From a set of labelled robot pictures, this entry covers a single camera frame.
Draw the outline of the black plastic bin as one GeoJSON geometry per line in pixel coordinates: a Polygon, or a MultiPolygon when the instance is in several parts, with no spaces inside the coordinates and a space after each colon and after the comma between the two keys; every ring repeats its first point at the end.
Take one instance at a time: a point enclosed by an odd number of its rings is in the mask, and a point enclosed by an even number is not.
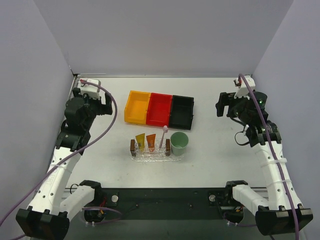
{"type": "Polygon", "coordinates": [[[173,95],[169,117],[169,128],[191,130],[193,122],[194,98],[173,95]]]}

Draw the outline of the yellow toothpaste tube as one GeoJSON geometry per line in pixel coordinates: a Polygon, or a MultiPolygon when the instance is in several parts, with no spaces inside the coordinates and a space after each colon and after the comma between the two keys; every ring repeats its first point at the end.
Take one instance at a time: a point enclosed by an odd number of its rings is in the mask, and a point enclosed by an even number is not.
{"type": "Polygon", "coordinates": [[[140,152],[145,151],[145,133],[141,133],[135,136],[137,146],[140,152]]]}

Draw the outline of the orange toothpaste tube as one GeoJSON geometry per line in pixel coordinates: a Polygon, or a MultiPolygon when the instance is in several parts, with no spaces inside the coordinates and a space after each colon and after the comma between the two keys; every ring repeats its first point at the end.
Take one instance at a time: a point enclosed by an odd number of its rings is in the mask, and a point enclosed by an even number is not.
{"type": "Polygon", "coordinates": [[[150,134],[146,136],[148,150],[150,152],[153,152],[155,150],[155,140],[156,140],[156,134],[150,134]]]}

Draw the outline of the mint green cup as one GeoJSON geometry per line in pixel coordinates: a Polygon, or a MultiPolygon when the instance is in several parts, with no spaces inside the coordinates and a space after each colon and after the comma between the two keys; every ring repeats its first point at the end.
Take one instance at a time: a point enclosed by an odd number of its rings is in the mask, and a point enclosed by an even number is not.
{"type": "Polygon", "coordinates": [[[186,152],[189,138],[184,132],[175,132],[170,137],[171,152],[175,156],[181,156],[186,152]]]}

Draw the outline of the pink toothbrush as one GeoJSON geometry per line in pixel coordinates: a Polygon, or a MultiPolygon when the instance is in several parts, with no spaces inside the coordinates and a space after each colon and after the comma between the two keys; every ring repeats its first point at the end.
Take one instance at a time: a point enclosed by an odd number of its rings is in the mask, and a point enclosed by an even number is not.
{"type": "Polygon", "coordinates": [[[164,136],[165,134],[168,132],[169,128],[167,125],[165,125],[163,128],[162,128],[162,137],[160,139],[160,143],[159,143],[159,149],[162,148],[162,145],[163,145],[163,141],[164,141],[164,136]]]}

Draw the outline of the clear toothbrush holder brown ends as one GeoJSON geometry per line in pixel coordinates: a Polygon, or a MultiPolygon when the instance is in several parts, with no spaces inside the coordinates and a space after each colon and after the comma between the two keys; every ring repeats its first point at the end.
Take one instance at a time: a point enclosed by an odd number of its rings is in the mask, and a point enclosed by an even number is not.
{"type": "Polygon", "coordinates": [[[136,139],[130,140],[129,151],[131,157],[135,159],[142,160],[154,160],[154,159],[162,159],[169,157],[171,155],[171,141],[168,138],[164,138],[162,141],[162,145],[160,147],[160,138],[155,138],[154,148],[150,149],[148,141],[144,140],[144,150],[139,148],[138,142],[136,139]]]}

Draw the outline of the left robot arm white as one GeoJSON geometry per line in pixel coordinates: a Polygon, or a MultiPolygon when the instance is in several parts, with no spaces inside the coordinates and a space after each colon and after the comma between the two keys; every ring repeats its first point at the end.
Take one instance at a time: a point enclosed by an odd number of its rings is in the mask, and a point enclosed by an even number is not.
{"type": "Polygon", "coordinates": [[[96,116],[117,116],[118,107],[113,96],[104,92],[102,103],[101,87],[84,90],[75,87],[73,97],[65,104],[65,120],[55,142],[49,169],[43,180],[35,187],[36,194],[26,209],[19,209],[16,221],[24,234],[41,240],[63,240],[71,220],[90,204],[96,206],[103,200],[101,184],[85,180],[66,199],[62,199],[73,169],[90,141],[90,128],[96,116]]]}

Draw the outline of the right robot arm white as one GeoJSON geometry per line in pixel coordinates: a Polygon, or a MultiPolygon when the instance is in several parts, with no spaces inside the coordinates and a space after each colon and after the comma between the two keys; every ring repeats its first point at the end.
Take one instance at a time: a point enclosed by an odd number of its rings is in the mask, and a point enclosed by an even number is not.
{"type": "Polygon", "coordinates": [[[255,224],[264,236],[295,233],[312,219],[310,208],[303,206],[293,187],[283,156],[280,131],[268,119],[265,110],[267,95],[255,91],[251,95],[236,97],[234,92],[222,92],[216,103],[217,116],[227,117],[243,126],[243,134],[255,153],[261,167],[267,198],[262,197],[243,180],[229,181],[227,198],[246,207],[255,217],[255,224]]]}

